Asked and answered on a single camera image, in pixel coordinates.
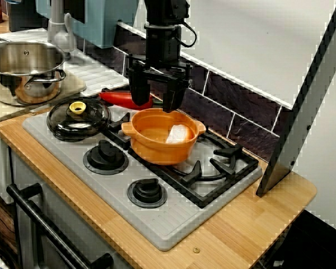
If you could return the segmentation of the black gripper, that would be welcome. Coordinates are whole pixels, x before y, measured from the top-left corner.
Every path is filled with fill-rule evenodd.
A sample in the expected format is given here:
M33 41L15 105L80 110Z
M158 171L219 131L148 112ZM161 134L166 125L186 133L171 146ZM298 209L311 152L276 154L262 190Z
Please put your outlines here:
M180 108L189 87L191 65L180 59L182 42L179 25L155 26L145 24L146 50L143 55L128 56L128 75L132 100L142 106L150 100L148 80L167 82L163 96L163 111L171 113Z

